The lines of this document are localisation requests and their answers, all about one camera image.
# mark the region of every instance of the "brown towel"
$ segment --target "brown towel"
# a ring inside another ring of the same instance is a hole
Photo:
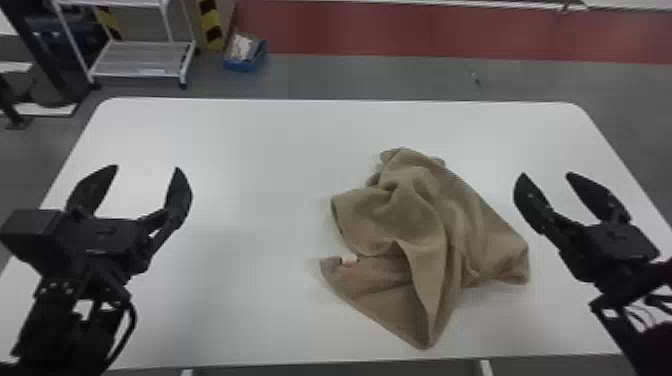
[[[320,268],[352,306],[426,349],[463,288],[491,279],[527,282],[527,244],[442,160],[403,148],[381,160],[366,188],[331,201],[359,261],[332,257]]]

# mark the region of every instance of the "blue container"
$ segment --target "blue container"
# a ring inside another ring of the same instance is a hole
[[[265,40],[259,42],[257,53],[249,60],[229,60],[222,59],[224,67],[236,72],[256,72],[259,66],[264,62],[268,52],[267,43]]]

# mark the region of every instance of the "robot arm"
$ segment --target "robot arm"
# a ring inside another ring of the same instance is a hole
[[[163,208],[136,220],[97,218],[116,172],[108,166],[83,179],[64,211],[17,210],[0,228],[0,241],[42,277],[11,352],[18,362],[3,374],[100,375],[126,345],[137,313],[125,285],[182,226],[192,192],[176,168]],[[86,317],[76,310],[81,301],[92,303]]]
[[[672,296],[657,293],[663,287],[672,288],[672,259],[654,262],[660,252],[630,224],[630,214],[611,191],[575,173],[568,173],[567,180],[600,223],[584,226],[556,213],[525,174],[514,188],[516,207],[535,231],[558,248],[574,278],[601,292],[590,302],[590,309],[637,373],[667,374],[672,324],[647,322],[632,308],[641,310],[645,305],[672,316],[668,306]]]

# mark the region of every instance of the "yellow and black striped post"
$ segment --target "yellow and black striped post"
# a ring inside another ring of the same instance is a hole
[[[114,17],[110,8],[108,7],[96,7],[96,18],[98,22],[106,27],[110,31],[110,35],[114,40],[121,40],[121,31],[119,30],[119,23]]]
[[[221,51],[226,41],[222,32],[222,23],[219,19],[216,0],[199,0],[198,11],[201,16],[201,28],[203,29],[208,49]]]

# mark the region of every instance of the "metal shelf rack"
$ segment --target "metal shelf rack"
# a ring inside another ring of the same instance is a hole
[[[98,87],[96,77],[176,77],[180,88],[187,87],[187,71],[191,59],[196,53],[194,30],[187,13],[184,0],[178,0],[189,30],[188,42],[175,41],[168,21],[168,6],[171,0],[52,0],[56,14],[68,41],[75,51],[75,56],[86,74],[92,87]],[[127,7],[156,8],[161,12],[166,29],[166,42],[140,42],[115,40],[106,25],[103,25],[108,41],[101,50],[96,61],[88,67],[77,42],[63,15],[62,6],[91,7]]]

